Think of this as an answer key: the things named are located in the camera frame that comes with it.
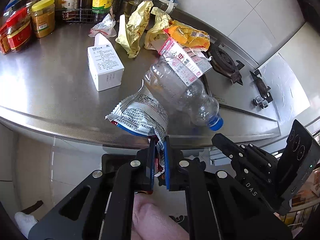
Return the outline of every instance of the metal screw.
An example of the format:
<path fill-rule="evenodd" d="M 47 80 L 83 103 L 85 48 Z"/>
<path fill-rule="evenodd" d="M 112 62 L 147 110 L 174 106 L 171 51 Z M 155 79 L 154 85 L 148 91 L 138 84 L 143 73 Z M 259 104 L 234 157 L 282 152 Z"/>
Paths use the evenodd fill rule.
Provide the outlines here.
<path fill-rule="evenodd" d="M 217 176 L 219 178 L 224 179 L 224 178 L 226 178 L 228 176 L 228 174 L 225 171 L 218 171 Z"/>
<path fill-rule="evenodd" d="M 94 171 L 94 172 L 92 173 L 92 176 L 93 176 L 94 178 L 99 178 L 99 177 L 102 176 L 102 171 Z"/>
<path fill-rule="evenodd" d="M 180 162 L 179 162 L 179 165 L 180 165 L 181 167 L 188 167 L 188 166 L 189 166 L 189 163 L 188 163 L 187 161 L 180 161 Z"/>
<path fill-rule="evenodd" d="M 141 162 L 138 160 L 134 160 L 134 161 L 130 162 L 130 165 L 132 167 L 138 167 L 138 166 L 140 166 L 140 164 L 141 164 Z"/>

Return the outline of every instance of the white box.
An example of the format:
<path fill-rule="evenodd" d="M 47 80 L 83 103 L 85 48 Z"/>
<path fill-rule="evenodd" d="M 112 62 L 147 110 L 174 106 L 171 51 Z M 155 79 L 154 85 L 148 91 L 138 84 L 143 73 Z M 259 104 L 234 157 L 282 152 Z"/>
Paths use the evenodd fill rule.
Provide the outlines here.
<path fill-rule="evenodd" d="M 151 44 L 160 55 L 169 52 L 180 59 L 197 78 L 212 68 L 211 64 L 205 58 L 198 57 L 190 48 L 179 45 L 167 34 L 157 35 L 154 40 L 151 41 Z"/>
<path fill-rule="evenodd" d="M 121 85 L 124 66 L 111 42 L 98 33 L 94 45 L 88 48 L 88 63 L 97 91 Z"/>

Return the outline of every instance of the wire basket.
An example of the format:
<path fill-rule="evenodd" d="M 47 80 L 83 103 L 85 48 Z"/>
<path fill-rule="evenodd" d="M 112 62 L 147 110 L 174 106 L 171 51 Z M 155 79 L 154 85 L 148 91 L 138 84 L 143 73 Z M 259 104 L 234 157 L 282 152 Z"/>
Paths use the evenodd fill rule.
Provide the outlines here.
<path fill-rule="evenodd" d="M 73 9 L 63 8 L 65 0 L 55 0 L 55 19 L 57 22 L 72 23 L 99 23 L 110 11 L 116 14 L 121 9 L 123 0 L 112 0 L 112 5 L 106 9 L 92 9 L 92 0 L 73 1 Z"/>

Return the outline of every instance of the yellow label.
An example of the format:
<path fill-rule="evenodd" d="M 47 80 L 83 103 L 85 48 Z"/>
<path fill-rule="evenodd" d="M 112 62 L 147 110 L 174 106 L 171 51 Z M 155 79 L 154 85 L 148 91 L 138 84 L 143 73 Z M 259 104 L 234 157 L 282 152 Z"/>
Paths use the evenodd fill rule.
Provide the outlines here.
<path fill-rule="evenodd" d="M 92 8 L 107 9 L 112 5 L 113 0 L 92 0 Z"/>

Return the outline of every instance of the clear plastic bag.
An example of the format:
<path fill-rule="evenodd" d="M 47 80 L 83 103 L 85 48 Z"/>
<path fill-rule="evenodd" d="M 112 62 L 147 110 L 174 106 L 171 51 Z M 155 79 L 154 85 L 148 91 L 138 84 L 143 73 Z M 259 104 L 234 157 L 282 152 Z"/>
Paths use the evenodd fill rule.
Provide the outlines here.
<path fill-rule="evenodd" d="M 101 33 L 106 38 L 114 37 L 117 35 L 116 30 L 114 29 L 115 25 L 116 21 L 113 20 L 110 14 L 108 14 L 102 22 L 91 28 L 89 37 L 95 37 L 98 33 Z"/>

